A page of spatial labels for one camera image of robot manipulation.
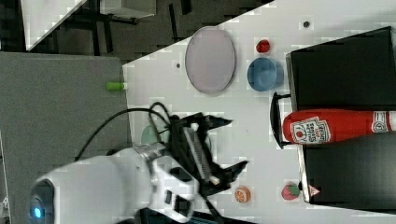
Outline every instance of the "white table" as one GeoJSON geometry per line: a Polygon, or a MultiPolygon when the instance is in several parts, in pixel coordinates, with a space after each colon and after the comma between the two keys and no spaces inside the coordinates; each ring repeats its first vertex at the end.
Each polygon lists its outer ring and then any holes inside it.
{"type": "Polygon", "coordinates": [[[31,50],[87,0],[21,0],[26,50],[31,50]]]}
{"type": "MultiPolygon", "coordinates": [[[[285,84],[276,91],[288,93],[287,53],[388,25],[396,25],[394,0],[276,0],[219,25],[230,34],[237,56],[235,79],[222,95],[204,95],[190,84],[184,68],[189,43],[186,39],[123,66],[130,85],[128,106],[161,101],[173,114],[186,116],[203,111],[233,119],[232,125],[210,133],[217,163],[250,161],[232,189],[210,198],[226,217],[256,223],[394,223],[393,216],[314,206],[304,203],[302,197],[296,202],[284,202],[282,188],[288,181],[298,183],[300,179],[298,153],[294,146],[281,150],[272,136],[269,110],[274,92],[253,91],[247,81],[249,64],[263,57],[255,51],[263,38],[271,42],[271,51],[265,56],[278,60],[285,71],[285,84]],[[304,21],[311,22],[308,29],[303,27],[304,21]],[[252,202],[235,201],[233,191],[239,185],[252,189],[252,202]]],[[[282,102],[285,104],[280,109],[286,116],[291,104],[289,100],[282,102]]],[[[132,137],[138,143],[149,124],[147,115],[130,118],[132,137]]]]}

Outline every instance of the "blue bowl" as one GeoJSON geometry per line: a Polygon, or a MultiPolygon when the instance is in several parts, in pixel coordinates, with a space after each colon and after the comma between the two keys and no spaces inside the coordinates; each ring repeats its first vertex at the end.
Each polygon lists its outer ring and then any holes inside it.
{"type": "Polygon", "coordinates": [[[247,81],[255,91],[273,90],[283,82],[283,68],[271,59],[258,58],[248,67],[247,81]]]}

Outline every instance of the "ketchup label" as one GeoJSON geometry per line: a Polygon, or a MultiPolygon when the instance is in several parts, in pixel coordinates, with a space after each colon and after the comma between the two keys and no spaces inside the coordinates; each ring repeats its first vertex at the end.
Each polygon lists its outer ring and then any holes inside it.
{"type": "Polygon", "coordinates": [[[291,133],[294,142],[300,144],[320,144],[329,142],[331,138],[326,120],[318,117],[293,122],[291,133]]]}
{"type": "Polygon", "coordinates": [[[373,133],[386,133],[387,127],[387,112],[375,111],[372,125],[373,133]]]}

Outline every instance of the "white plate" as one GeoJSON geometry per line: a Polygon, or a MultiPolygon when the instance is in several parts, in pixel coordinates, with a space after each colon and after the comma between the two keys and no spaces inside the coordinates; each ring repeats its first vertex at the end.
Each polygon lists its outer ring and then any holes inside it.
{"type": "Polygon", "coordinates": [[[186,51],[187,76],[198,91],[216,93],[233,78],[235,50],[225,31],[214,26],[198,30],[186,51]]]}

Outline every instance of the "orange object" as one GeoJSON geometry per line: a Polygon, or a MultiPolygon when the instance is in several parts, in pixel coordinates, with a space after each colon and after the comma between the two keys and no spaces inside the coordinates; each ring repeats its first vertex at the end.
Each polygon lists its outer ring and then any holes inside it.
{"type": "Polygon", "coordinates": [[[250,197],[250,190],[245,186],[241,186],[235,190],[235,199],[239,203],[247,203],[250,201],[250,197]]]}

